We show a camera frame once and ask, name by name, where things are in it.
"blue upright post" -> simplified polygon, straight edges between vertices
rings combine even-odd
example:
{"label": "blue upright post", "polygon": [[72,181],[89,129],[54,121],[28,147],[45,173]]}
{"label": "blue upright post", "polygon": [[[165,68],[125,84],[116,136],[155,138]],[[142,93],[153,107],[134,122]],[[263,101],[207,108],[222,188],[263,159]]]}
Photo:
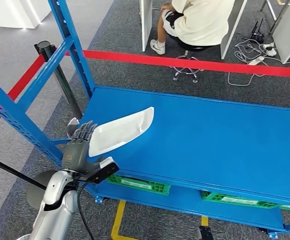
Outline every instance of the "blue upright post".
{"label": "blue upright post", "polygon": [[0,117],[24,136],[49,159],[61,166],[63,153],[29,118],[22,108],[0,88]]}
{"label": "blue upright post", "polygon": [[82,80],[86,95],[88,99],[91,98],[95,84],[83,54],[66,0],[48,0],[48,2],[63,38],[71,37],[73,39],[73,44],[70,48],[70,57]]}

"black rod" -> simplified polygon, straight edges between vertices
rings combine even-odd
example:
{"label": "black rod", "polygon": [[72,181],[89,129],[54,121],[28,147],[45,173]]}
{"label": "black rod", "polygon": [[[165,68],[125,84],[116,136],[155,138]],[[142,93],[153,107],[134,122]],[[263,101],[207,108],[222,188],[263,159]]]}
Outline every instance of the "black rod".
{"label": "black rod", "polygon": [[35,185],[36,187],[41,188],[42,190],[46,190],[45,186],[44,186],[44,185],[42,185],[42,184],[41,184],[41,183],[39,183],[38,181],[36,181],[36,180],[34,180],[33,178],[28,177],[28,176],[24,175],[24,174],[23,174],[21,172],[19,172],[19,171],[17,171],[15,169],[11,168],[11,167],[9,167],[8,165],[5,165],[5,164],[4,164],[2,162],[0,162],[0,168],[3,169],[3,170],[5,170],[5,171],[8,171],[9,173],[11,173],[13,175],[15,175],[17,177],[21,178],[23,180],[25,180],[25,181],[27,181],[28,183],[30,183],[30,184]]}

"red barrier tape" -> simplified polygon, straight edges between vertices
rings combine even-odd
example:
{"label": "red barrier tape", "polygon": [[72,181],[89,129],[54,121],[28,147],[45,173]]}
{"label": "red barrier tape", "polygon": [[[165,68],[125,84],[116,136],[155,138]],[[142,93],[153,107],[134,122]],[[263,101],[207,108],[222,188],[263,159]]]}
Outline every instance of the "red barrier tape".
{"label": "red barrier tape", "polygon": [[147,64],[156,66],[174,66],[178,68],[204,69],[217,72],[238,73],[238,74],[258,74],[277,77],[290,77],[290,67],[280,66],[251,66],[238,63],[223,63],[214,61],[193,61],[187,59],[176,59],[162,56],[137,55],[130,53],[106,52],[83,50],[84,55],[88,59],[99,59],[117,61],[133,64]]}
{"label": "red barrier tape", "polygon": [[7,95],[8,95],[11,100],[15,101],[15,99],[18,97],[18,95],[20,95],[31,79],[33,79],[35,74],[36,74],[45,62],[44,57],[42,55],[39,55]]}

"white t-shirt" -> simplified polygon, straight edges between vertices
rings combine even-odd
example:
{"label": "white t-shirt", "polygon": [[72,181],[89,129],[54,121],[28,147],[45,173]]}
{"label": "white t-shirt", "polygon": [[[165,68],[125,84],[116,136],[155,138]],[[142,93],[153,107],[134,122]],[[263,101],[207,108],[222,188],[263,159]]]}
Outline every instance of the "white t-shirt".
{"label": "white t-shirt", "polygon": [[183,16],[174,22],[181,41],[193,46],[220,44],[229,31],[227,22],[235,0],[172,0],[171,5]]}

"black stanchion post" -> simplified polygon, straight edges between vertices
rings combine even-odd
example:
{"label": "black stanchion post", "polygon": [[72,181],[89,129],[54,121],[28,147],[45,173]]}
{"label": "black stanchion post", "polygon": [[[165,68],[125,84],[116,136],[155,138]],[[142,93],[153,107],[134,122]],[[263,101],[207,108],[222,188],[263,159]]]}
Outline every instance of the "black stanchion post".
{"label": "black stanchion post", "polygon": [[[41,41],[38,44],[35,44],[34,47],[39,54],[42,54],[45,62],[48,61],[48,59],[50,59],[51,55],[56,51],[55,45],[51,45],[49,41]],[[54,73],[58,85],[63,91],[63,97],[72,109],[74,117],[76,117],[77,120],[81,120],[82,117],[82,111],[70,87],[69,82],[67,82],[60,65],[58,65],[57,68],[55,68]]]}

